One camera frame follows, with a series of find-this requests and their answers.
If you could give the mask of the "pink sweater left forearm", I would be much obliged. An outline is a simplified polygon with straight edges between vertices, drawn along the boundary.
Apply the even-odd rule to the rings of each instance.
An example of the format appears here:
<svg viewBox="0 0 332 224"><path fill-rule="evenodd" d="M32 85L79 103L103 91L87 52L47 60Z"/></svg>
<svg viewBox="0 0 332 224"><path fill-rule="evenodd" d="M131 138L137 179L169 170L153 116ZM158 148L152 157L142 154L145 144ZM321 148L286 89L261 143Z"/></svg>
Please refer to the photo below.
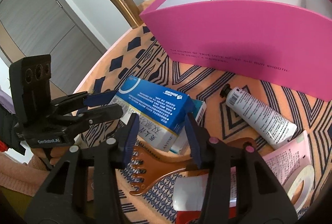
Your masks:
<svg viewBox="0 0 332 224"><path fill-rule="evenodd" d="M49 175L44 163L33 156L28 164L18 163L1 153L1 186L27 196L34 196Z"/></svg>

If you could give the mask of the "person's left hand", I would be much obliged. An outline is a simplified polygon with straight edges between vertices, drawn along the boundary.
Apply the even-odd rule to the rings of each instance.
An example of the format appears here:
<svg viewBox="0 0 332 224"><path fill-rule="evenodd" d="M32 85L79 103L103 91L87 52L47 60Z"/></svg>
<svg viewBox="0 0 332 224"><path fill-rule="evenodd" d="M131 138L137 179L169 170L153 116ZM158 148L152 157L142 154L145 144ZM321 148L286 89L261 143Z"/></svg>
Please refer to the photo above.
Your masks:
<svg viewBox="0 0 332 224"><path fill-rule="evenodd" d="M55 165L61 157L67 152L68 147L55 148L31 148L31 151L41 160L48 160L50 165Z"/></svg>

